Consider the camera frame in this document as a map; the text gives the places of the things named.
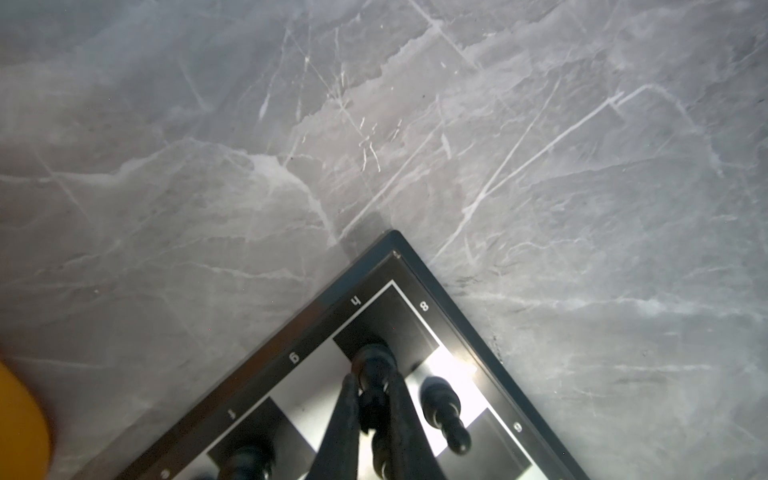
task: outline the black square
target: black square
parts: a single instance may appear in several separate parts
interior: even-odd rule
[[[315,451],[272,399],[265,399],[209,452],[219,468],[235,450],[251,442],[269,445],[275,455],[271,480],[296,480],[309,471]]]
[[[530,466],[528,457],[490,410],[483,410],[467,430],[472,437],[467,455],[458,456],[445,449],[437,457],[449,480],[506,480],[517,478]]]
[[[438,343],[393,287],[388,288],[333,340],[352,360],[368,343],[384,342],[398,369],[407,376],[435,351]]]

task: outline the chessboard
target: chessboard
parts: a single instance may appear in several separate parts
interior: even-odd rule
[[[587,480],[544,420],[482,342],[400,232],[363,254],[245,360],[118,480],[215,480],[239,447],[273,446],[272,480],[302,480],[352,358],[384,342],[449,480]],[[466,455],[425,421],[419,389],[445,379],[472,437]],[[360,433],[358,478],[378,478],[372,434]]]

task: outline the yellow object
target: yellow object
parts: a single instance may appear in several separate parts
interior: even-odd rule
[[[0,363],[0,478],[43,480],[50,458],[51,436],[40,407]]]

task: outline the chess piece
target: chess piece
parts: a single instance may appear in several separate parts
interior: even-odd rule
[[[375,430],[371,441],[373,469],[379,478],[388,478],[391,462],[389,451],[389,396],[385,390],[389,377],[397,370],[395,357],[389,349],[378,343],[361,348],[352,361],[352,371],[362,390],[360,402],[360,429],[366,434]]]
[[[240,447],[227,459],[218,480],[269,480],[272,455],[258,445]]]
[[[457,455],[465,455],[472,447],[472,438],[459,415],[462,403],[451,384],[439,377],[430,377],[422,384],[422,410],[427,423],[442,431],[448,447]]]
[[[413,405],[406,380],[394,372],[387,387],[389,394],[390,472],[396,480],[445,480],[432,454],[419,414]]]

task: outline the black pawn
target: black pawn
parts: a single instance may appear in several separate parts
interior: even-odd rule
[[[217,480],[269,480],[272,455],[257,445],[240,447],[224,463]]]
[[[472,437],[459,418],[462,403],[451,384],[439,377],[428,378],[422,384],[421,402],[424,418],[442,431],[448,447],[457,455],[469,452]]]
[[[373,469],[386,480],[392,464],[389,451],[389,395],[385,389],[397,362],[387,346],[371,343],[361,348],[352,360],[352,372],[362,390],[359,397],[360,429],[366,434],[375,430],[371,441]]]

